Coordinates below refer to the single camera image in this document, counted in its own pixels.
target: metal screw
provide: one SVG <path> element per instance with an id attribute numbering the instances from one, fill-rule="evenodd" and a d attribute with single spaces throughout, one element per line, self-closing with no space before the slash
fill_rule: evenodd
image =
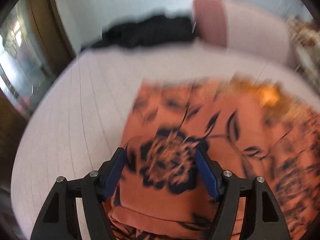
<path id="1" fill-rule="evenodd" d="M 232 172 L 231 171 L 224 171 L 223 175 L 226 177 L 231 177 L 232 176 Z"/>
<path id="2" fill-rule="evenodd" d="M 259 176 L 259 177 L 257 177 L 257 181 L 260 182 L 260 183 L 263 183 L 264 182 L 264 178 Z"/>
<path id="3" fill-rule="evenodd" d="M 61 183 L 64 181 L 64 179 L 65 179 L 65 177 L 59 176 L 59 177 L 57 177 L 56 182 Z"/>
<path id="4" fill-rule="evenodd" d="M 89 173 L 90 177 L 92 177 L 92 178 L 97 177 L 98 174 L 99 174 L 99 172 L 97 172 L 97 171 L 91 171 L 91 172 Z"/>

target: pink cushion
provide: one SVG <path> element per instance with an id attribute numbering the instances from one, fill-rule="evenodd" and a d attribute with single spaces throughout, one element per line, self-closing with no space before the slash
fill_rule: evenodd
<path id="1" fill-rule="evenodd" d="M 198 33 L 210 44 L 296 67 L 285 22 L 234 0 L 194 0 Z"/>
<path id="2" fill-rule="evenodd" d="M 227 25 L 222 0 L 194 0 L 194 17 L 197 31 L 205 41 L 227 46 Z"/>

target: pink pillow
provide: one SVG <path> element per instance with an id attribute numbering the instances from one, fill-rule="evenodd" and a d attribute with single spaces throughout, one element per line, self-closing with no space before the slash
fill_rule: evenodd
<path id="1" fill-rule="evenodd" d="M 197 31 L 205 41 L 227 47 L 227 24 L 222 0 L 194 0 Z"/>

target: blue gripper pad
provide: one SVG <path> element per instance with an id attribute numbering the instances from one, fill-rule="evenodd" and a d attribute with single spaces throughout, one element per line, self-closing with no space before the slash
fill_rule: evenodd
<path id="1" fill-rule="evenodd" d="M 214 199 L 218 200 L 220 197 L 220 194 L 217 189 L 217 186 L 218 186 L 217 179 L 213 174 L 213 172 L 211 171 L 202 153 L 198 149 L 196 150 L 196 165 L 200 173 L 200 176 L 204 182 L 204 185 L 208 191 L 209 196 L 214 197 Z"/>
<path id="2" fill-rule="evenodd" d="M 121 177 L 122 170 L 127 160 L 127 152 L 122 149 L 114 162 L 106 180 L 105 180 L 105 188 L 103 192 L 104 199 L 108 199 L 113 195 L 116 190 L 118 181 Z"/>

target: orange cloth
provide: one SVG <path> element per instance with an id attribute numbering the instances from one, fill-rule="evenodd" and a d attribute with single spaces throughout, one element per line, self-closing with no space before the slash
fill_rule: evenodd
<path id="1" fill-rule="evenodd" d="M 254 94 L 216 95 L 218 82 L 143 85 L 124 130 L 128 163 L 105 210 L 118 239 L 203 239 L 217 204 L 198 174 L 194 147 L 238 177 L 263 176 L 299 239 L 317 215 L 320 119 L 265 122 Z M 233 239 L 239 237 L 240 199 Z"/>

